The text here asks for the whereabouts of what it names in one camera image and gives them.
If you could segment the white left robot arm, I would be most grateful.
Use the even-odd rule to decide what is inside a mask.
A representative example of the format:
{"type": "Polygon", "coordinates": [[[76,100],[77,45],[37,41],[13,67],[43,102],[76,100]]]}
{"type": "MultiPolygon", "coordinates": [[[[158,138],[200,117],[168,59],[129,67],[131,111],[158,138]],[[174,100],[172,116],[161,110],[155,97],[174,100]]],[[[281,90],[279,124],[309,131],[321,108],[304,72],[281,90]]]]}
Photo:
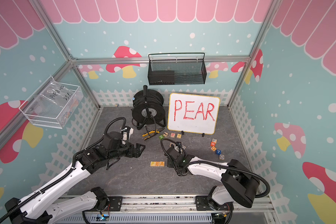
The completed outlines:
{"type": "Polygon", "coordinates": [[[103,145],[89,146],[74,154],[72,163],[63,172],[35,192],[21,198],[12,198],[6,202],[7,213],[0,218],[0,224],[7,218],[12,224],[53,224],[79,212],[109,209],[109,196],[100,187],[63,203],[56,203],[66,191],[86,179],[102,167],[110,167],[121,157],[139,158],[145,145],[120,143],[113,147],[103,145]]]}

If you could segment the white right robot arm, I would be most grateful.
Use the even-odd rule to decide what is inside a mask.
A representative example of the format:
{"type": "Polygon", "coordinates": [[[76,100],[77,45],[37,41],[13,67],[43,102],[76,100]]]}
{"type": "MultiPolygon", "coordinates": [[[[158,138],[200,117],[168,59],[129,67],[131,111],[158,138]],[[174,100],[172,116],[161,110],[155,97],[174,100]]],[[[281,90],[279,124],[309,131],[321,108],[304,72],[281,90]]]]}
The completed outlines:
{"type": "Polygon", "coordinates": [[[238,160],[232,159],[228,163],[207,161],[174,147],[163,149],[163,152],[169,167],[173,168],[178,176],[205,176],[221,183],[214,186],[207,196],[196,197],[198,210],[232,209],[232,203],[252,208],[256,198],[265,197],[270,193],[268,181],[251,172],[238,160]]]}

